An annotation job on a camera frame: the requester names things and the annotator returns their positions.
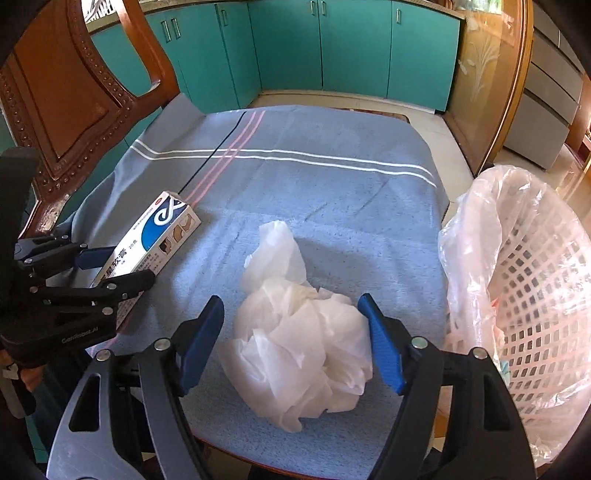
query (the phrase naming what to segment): white tissue paper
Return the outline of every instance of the white tissue paper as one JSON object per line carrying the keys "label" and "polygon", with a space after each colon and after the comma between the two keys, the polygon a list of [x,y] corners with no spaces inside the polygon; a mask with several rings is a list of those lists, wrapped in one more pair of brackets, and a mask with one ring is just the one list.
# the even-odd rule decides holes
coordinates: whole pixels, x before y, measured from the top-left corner
{"label": "white tissue paper", "polygon": [[285,222],[259,229],[246,258],[233,339],[217,353],[246,404],[286,432],[300,417],[352,410],[372,378],[369,325],[349,297],[306,280],[300,249]]}

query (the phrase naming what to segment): chair backrest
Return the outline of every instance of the chair backrest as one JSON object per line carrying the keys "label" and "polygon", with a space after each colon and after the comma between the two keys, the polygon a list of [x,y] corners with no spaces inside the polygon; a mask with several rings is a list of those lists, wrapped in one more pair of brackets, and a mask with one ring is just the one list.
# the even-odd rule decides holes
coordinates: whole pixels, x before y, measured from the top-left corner
{"label": "chair backrest", "polygon": [[18,145],[41,164],[24,236],[49,232],[70,196],[131,128],[179,93],[173,65],[138,0],[112,0],[152,88],[137,97],[99,55],[80,0],[51,0],[0,70],[0,99]]}

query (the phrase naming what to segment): blue logo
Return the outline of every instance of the blue logo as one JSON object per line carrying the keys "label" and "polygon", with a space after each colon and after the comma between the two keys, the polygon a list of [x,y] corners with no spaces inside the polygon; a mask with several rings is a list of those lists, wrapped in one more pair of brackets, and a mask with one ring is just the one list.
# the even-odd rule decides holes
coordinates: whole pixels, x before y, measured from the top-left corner
{"label": "blue logo", "polygon": [[183,211],[186,203],[169,197],[148,219],[142,230],[142,247],[148,251],[160,238],[167,226]]}

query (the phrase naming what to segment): metal screw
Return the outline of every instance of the metal screw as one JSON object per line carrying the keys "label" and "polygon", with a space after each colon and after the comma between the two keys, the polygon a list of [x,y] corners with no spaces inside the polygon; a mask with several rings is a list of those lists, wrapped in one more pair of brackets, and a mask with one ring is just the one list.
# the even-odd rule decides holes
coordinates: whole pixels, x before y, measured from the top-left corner
{"label": "metal screw", "polygon": [[427,348],[427,345],[429,344],[429,342],[427,342],[423,337],[413,337],[410,342],[417,350],[423,350],[424,348]]}
{"label": "metal screw", "polygon": [[473,351],[472,355],[474,355],[478,360],[484,360],[488,358],[488,352],[484,350],[481,346],[477,346]]}
{"label": "metal screw", "polygon": [[154,342],[154,348],[159,352],[168,350],[170,348],[170,340],[168,340],[167,338],[161,338],[160,340],[156,340]]}
{"label": "metal screw", "polygon": [[111,351],[110,350],[99,350],[95,357],[99,362],[104,362],[111,358]]}

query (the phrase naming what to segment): trash bin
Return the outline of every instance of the trash bin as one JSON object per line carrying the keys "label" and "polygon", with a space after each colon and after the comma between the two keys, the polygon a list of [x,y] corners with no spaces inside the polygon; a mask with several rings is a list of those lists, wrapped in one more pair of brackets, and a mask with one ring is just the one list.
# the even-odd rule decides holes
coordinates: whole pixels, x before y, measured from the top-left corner
{"label": "trash bin", "polygon": [[590,404],[591,241],[558,194],[521,168],[486,170],[458,203],[439,236],[446,347],[483,346],[508,366],[540,466],[564,448]]}

